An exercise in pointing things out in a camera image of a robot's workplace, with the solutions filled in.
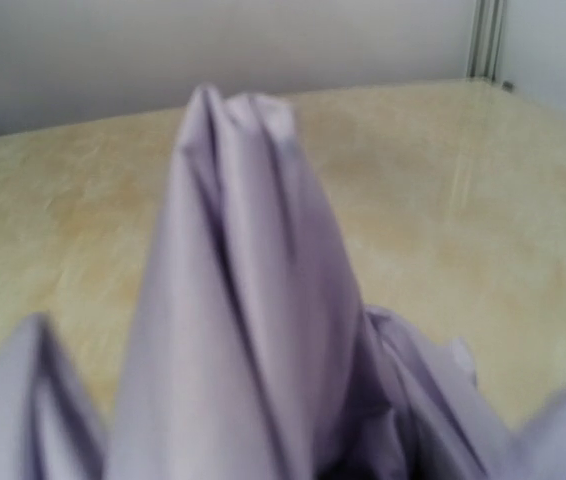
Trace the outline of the lavender folding umbrella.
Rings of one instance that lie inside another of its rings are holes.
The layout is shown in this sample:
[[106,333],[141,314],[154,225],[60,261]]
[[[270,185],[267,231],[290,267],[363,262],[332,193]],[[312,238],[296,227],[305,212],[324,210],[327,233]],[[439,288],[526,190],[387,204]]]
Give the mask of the lavender folding umbrella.
[[464,344],[364,305],[290,105],[201,86],[112,429],[30,315],[0,349],[0,479],[566,479],[566,390],[511,433]]

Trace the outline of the right aluminium frame post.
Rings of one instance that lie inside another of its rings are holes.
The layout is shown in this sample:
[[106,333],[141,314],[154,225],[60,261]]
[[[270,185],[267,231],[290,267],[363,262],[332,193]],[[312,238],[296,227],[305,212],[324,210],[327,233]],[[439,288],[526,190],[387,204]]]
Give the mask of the right aluminium frame post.
[[476,0],[466,76],[495,82],[506,0]]

